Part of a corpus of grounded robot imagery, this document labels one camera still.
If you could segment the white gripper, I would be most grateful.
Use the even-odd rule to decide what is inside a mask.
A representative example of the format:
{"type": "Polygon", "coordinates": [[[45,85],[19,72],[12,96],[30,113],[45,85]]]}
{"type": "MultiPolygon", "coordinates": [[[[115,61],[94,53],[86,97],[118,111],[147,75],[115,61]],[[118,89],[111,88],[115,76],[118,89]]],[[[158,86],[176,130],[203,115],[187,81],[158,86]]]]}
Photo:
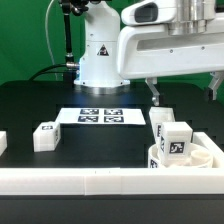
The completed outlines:
{"type": "Polygon", "coordinates": [[[160,104],[157,79],[211,72],[210,100],[224,81],[224,12],[216,0],[141,0],[121,13],[117,71],[146,78],[152,102],[160,104]]]}

